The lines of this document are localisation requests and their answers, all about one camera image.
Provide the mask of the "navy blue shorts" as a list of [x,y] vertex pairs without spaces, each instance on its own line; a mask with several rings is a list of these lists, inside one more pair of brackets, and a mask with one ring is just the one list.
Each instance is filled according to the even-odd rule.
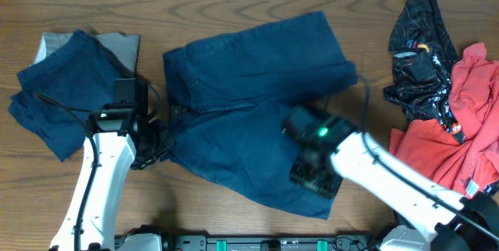
[[167,159],[244,197],[304,217],[328,218],[332,199],[290,181],[298,144],[281,124],[301,103],[356,83],[323,12],[311,12],[167,51]]
[[133,76],[94,36],[76,30],[68,43],[17,74],[22,90],[11,97],[9,113],[64,161],[82,147],[83,130],[65,111],[39,100],[37,94],[76,108],[76,116],[84,121],[87,110],[112,102],[116,79]]

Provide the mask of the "orange red t-shirt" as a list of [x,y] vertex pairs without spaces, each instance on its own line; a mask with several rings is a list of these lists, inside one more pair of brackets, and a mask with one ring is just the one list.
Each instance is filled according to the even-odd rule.
[[498,181],[498,61],[484,43],[468,46],[451,71],[446,131],[436,119],[415,120],[406,131],[391,130],[389,152],[437,184],[469,197],[470,179],[479,191]]

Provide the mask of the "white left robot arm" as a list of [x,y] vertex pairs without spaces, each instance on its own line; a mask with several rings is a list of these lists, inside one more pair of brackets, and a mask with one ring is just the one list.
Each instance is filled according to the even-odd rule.
[[50,248],[163,250],[167,239],[150,225],[117,236],[115,226],[126,177],[160,159],[173,144],[167,125],[136,109],[101,109],[85,122],[84,157],[73,198]]

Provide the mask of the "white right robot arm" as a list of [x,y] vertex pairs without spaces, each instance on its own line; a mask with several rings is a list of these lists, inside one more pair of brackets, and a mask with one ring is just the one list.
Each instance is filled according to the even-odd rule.
[[332,198],[342,179],[371,192],[414,227],[417,239],[388,234],[381,248],[496,250],[498,206],[484,193],[468,199],[412,170],[364,129],[339,117],[292,118],[284,133],[300,145],[290,179]]

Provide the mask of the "folded grey garment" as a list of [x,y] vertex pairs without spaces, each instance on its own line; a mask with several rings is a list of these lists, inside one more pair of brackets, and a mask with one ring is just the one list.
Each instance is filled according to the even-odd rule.
[[[43,61],[50,54],[68,43],[72,35],[72,33],[43,33],[33,64]],[[115,56],[122,69],[128,71],[129,76],[135,73],[140,48],[140,35],[109,33],[98,34],[94,38]]]

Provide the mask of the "folded navy blue shorts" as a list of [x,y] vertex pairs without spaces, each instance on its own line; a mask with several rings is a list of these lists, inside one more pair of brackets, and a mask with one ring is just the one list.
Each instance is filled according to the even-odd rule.
[[84,121],[87,110],[112,102],[116,79],[133,76],[94,36],[76,30],[68,43],[17,74],[22,90],[11,97],[9,113],[64,161],[82,147],[83,130],[65,111],[39,100],[37,94],[76,108],[76,116]]

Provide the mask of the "white garment care label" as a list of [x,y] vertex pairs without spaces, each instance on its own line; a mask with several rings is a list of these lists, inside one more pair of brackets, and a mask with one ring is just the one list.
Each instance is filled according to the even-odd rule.
[[469,196],[469,197],[474,197],[480,190],[480,186],[474,182],[473,179],[470,179],[469,180],[469,183],[466,187],[466,194]]

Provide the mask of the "black patterned garment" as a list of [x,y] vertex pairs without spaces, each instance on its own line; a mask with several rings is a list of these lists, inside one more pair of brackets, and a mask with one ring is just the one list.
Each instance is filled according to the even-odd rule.
[[[407,0],[388,42],[393,84],[384,98],[399,106],[408,122],[436,119],[448,131],[456,123],[449,111],[451,71],[462,59],[446,31],[437,0]],[[484,191],[494,195],[498,181]]]

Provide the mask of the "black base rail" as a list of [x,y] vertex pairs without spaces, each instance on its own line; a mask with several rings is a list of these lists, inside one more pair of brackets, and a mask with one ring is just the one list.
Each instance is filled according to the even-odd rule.
[[257,237],[235,235],[194,234],[173,235],[155,226],[143,225],[123,235],[115,236],[115,249],[123,250],[126,242],[139,234],[159,237],[158,246],[166,251],[360,251],[379,250],[387,232],[371,235],[365,232],[347,232],[333,236],[279,236]]

